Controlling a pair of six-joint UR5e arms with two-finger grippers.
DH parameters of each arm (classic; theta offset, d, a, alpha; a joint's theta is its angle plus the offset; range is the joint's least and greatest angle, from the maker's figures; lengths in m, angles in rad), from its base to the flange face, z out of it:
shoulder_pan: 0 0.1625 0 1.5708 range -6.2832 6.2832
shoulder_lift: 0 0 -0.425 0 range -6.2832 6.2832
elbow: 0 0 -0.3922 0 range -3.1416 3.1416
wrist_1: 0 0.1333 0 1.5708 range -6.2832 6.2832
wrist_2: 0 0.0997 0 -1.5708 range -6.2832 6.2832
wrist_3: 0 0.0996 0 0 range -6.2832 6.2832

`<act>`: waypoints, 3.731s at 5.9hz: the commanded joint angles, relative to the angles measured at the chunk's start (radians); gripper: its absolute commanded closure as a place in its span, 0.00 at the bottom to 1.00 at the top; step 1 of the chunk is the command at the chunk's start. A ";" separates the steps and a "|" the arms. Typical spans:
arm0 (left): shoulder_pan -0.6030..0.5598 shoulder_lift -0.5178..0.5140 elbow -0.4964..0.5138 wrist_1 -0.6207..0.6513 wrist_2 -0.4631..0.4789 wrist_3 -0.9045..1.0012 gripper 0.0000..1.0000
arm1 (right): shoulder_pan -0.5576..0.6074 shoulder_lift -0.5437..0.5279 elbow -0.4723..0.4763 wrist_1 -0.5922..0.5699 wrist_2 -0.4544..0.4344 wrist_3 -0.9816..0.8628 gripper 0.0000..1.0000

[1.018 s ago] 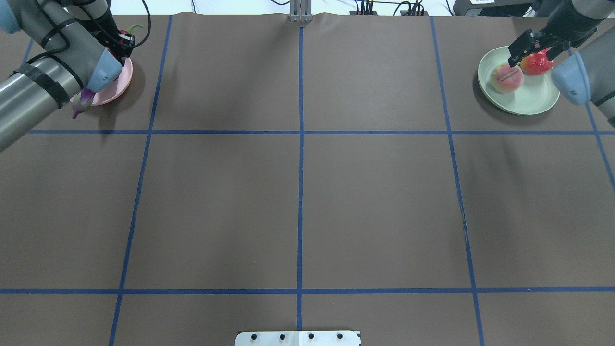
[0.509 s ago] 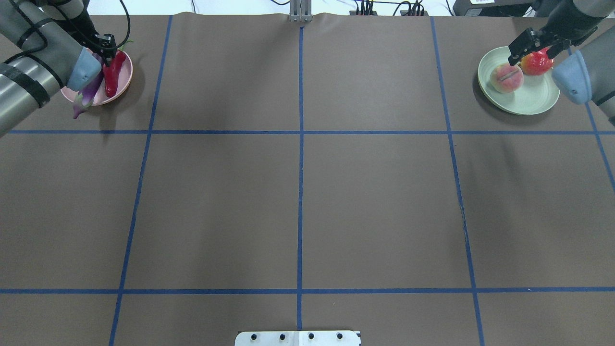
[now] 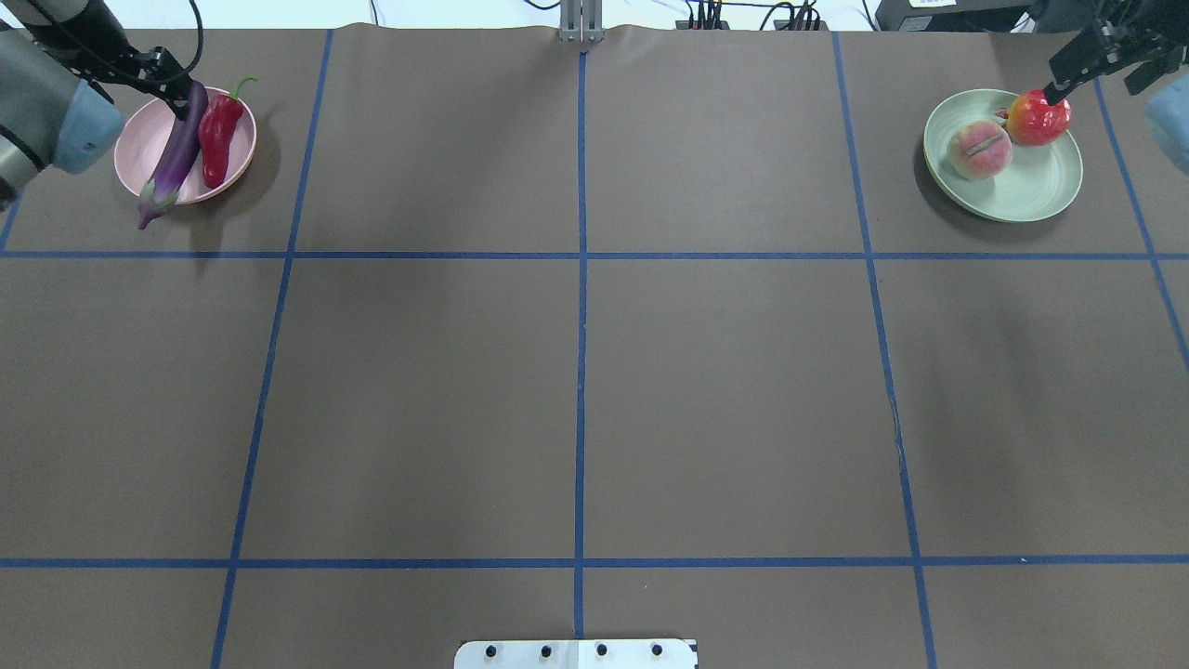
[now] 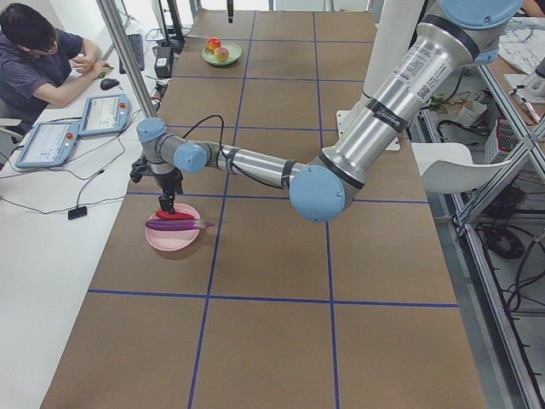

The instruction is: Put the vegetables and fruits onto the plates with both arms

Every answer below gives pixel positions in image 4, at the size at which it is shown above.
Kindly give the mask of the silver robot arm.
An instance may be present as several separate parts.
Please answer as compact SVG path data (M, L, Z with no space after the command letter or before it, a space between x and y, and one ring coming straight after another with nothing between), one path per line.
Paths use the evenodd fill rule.
M133 182L152 177L162 209L174 209L186 173L211 167L288 191L297 213L312 222L338 217L367 182L368 169L402 133L451 73L493 61L519 1L437 1L413 25L412 45L398 49L374 93L364 93L344 120L344 132L308 164L228 146L189 141L147 118L137 127L143 147Z

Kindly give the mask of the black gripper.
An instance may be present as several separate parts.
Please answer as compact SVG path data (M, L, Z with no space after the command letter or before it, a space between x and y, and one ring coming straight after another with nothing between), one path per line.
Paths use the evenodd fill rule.
M155 182L163 191L163 194L158 198L161 211L174 215L175 195L183 194L181 171L173 169L166 174L156 174Z

